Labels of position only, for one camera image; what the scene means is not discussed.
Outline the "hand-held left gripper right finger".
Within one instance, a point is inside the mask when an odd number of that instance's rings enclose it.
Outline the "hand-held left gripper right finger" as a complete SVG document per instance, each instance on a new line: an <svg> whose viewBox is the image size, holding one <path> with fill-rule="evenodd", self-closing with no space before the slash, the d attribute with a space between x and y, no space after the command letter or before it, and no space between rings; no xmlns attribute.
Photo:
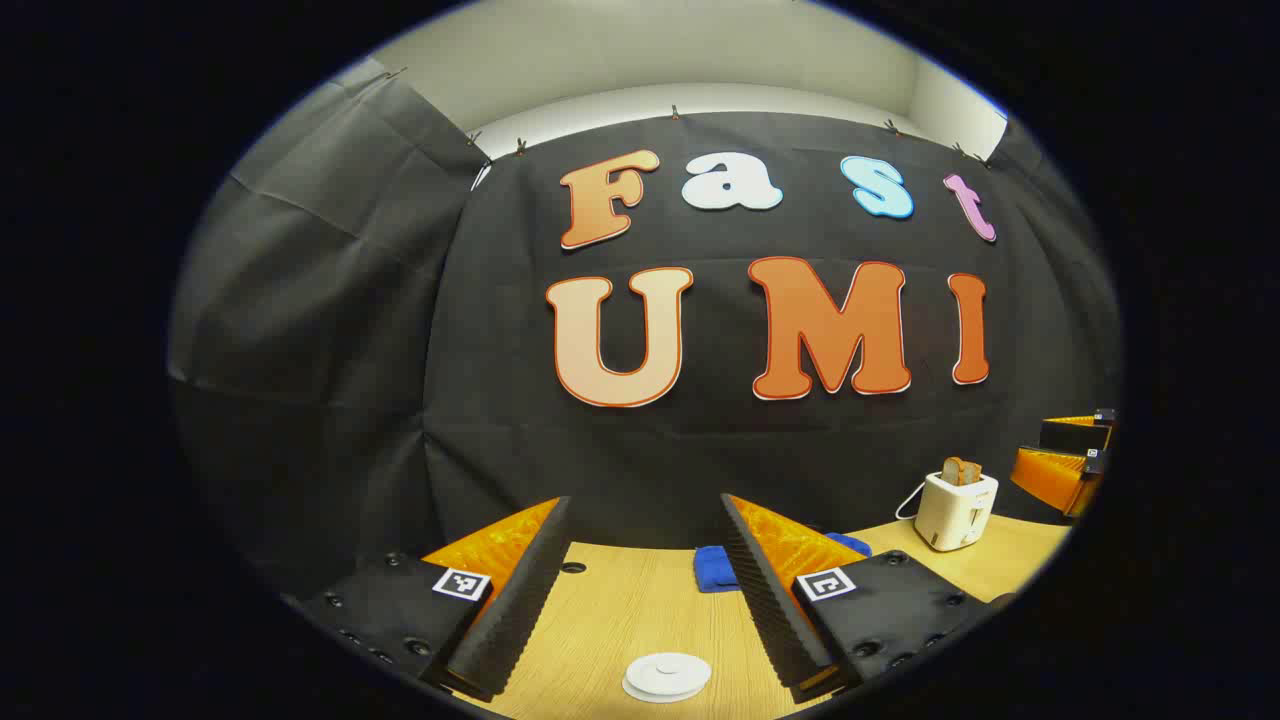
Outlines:
<svg viewBox="0 0 1280 720"><path fill-rule="evenodd" d="M730 565L765 655L804 703L937 653L993 612L901 550L864 556L735 495Z"/></svg>

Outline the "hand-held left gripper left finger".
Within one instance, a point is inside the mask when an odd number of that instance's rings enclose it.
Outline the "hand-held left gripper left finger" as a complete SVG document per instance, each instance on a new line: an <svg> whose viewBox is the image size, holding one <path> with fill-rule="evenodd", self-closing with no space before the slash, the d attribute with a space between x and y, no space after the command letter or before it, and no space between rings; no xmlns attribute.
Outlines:
<svg viewBox="0 0 1280 720"><path fill-rule="evenodd" d="M490 702L561 573L570 503L549 498L421 557L385 552L298 607L381 669Z"/></svg>

